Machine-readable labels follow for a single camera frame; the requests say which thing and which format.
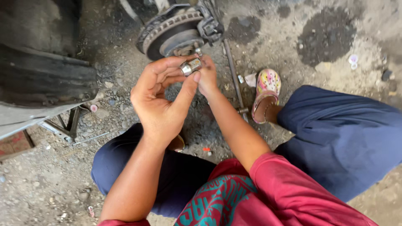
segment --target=knee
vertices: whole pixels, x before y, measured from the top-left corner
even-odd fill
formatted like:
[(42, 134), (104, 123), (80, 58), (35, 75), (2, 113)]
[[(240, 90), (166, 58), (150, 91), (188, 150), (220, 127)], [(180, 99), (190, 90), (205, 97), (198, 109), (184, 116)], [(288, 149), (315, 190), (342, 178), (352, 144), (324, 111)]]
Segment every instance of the knee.
[(123, 171), (133, 150), (127, 150), (124, 145), (119, 145), (111, 140), (95, 154), (91, 177), (102, 194), (108, 194), (113, 183)]

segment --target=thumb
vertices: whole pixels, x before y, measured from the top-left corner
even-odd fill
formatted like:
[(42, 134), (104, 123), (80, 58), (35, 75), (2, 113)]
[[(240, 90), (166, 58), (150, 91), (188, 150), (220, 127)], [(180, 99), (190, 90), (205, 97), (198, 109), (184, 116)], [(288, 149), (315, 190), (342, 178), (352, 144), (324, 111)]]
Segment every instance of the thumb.
[(188, 112), (190, 104), (193, 101), (194, 95), (197, 91), (200, 78), (201, 72), (198, 71), (187, 77), (176, 97), (176, 100), (173, 102), (172, 107), (180, 112)]

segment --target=person's left hand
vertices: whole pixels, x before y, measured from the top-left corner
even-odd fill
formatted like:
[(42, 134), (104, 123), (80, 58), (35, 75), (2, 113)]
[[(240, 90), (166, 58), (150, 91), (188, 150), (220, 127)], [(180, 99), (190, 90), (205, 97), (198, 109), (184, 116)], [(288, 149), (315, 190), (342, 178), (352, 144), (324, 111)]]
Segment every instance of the person's left hand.
[[(144, 128), (144, 137), (166, 148), (180, 133), (193, 97), (200, 72), (184, 77), (179, 66), (195, 58), (168, 57), (148, 64), (131, 90), (130, 100)], [(174, 102), (165, 99), (165, 88), (176, 82), (183, 86)]]

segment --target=leg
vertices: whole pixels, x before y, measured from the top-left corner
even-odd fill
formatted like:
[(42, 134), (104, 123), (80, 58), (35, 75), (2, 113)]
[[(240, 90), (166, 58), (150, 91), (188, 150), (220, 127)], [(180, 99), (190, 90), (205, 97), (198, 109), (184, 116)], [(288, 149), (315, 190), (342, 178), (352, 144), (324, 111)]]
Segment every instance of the leg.
[(275, 152), (344, 202), (402, 160), (400, 111), (369, 98), (302, 86), (277, 120), (296, 136)]
[[(142, 125), (134, 124), (124, 134), (107, 142), (96, 153), (91, 177), (102, 194), (108, 194), (142, 134)], [(177, 218), (195, 192), (207, 182), (214, 168), (215, 164), (204, 159), (166, 150), (152, 212)]]

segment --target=red shirt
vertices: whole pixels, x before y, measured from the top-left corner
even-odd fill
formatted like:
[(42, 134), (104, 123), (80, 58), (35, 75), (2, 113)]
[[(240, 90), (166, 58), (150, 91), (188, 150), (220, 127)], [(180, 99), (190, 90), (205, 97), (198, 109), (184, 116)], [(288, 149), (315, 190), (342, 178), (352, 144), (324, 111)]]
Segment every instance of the red shirt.
[[(147, 220), (100, 223), (100, 226), (148, 225)], [(250, 175), (236, 159), (219, 163), (174, 225), (377, 224), (334, 197), (282, 156), (267, 153), (256, 160)]]

